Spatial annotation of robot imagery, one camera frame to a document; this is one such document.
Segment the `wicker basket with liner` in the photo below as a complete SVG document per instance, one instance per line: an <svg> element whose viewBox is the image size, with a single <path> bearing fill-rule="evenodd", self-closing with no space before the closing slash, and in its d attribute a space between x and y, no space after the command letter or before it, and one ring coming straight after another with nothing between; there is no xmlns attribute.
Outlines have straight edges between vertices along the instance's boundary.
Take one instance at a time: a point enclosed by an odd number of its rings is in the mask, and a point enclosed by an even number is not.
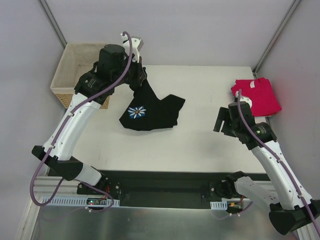
<svg viewBox="0 0 320 240"><path fill-rule="evenodd" d="M68 43L50 85L65 109L70 106L79 78L93 68L105 43Z"/></svg>

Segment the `black t shirt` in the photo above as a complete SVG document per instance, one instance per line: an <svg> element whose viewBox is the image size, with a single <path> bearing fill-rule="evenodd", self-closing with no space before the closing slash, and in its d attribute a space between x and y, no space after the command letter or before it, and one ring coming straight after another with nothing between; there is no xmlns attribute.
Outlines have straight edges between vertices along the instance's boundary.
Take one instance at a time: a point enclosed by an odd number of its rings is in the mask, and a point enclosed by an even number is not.
<svg viewBox="0 0 320 240"><path fill-rule="evenodd" d="M159 99L147 80L133 92L133 100L119 118L121 125L135 131L171 129L178 124L185 99L169 94Z"/></svg>

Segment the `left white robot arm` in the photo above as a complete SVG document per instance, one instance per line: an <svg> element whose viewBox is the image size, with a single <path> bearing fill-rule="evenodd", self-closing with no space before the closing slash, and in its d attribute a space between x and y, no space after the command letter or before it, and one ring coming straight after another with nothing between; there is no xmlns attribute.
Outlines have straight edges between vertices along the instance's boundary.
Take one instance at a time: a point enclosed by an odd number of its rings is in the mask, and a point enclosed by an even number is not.
<svg viewBox="0 0 320 240"><path fill-rule="evenodd" d="M102 173L73 157L73 150L90 118L114 93L115 86L128 84L136 89L146 79L140 58L141 47L137 38L126 40L122 45L105 45L92 69L79 78L70 105L52 136L31 151L60 177L85 182L96 195L106 188Z"/></svg>

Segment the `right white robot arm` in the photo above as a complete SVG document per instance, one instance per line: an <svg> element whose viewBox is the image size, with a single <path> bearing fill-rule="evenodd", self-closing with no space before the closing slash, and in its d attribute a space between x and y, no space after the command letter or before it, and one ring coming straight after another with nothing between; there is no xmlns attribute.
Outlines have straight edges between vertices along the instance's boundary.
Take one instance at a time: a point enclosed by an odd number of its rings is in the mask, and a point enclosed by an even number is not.
<svg viewBox="0 0 320 240"><path fill-rule="evenodd" d="M213 130L238 138L260 162L275 189L272 193L246 173L237 171L215 187L218 196L231 199L240 195L250 199L268 214L271 224L282 235L315 222L320 216L320 201L299 182L271 126L257 123L248 103L239 101L221 107Z"/></svg>

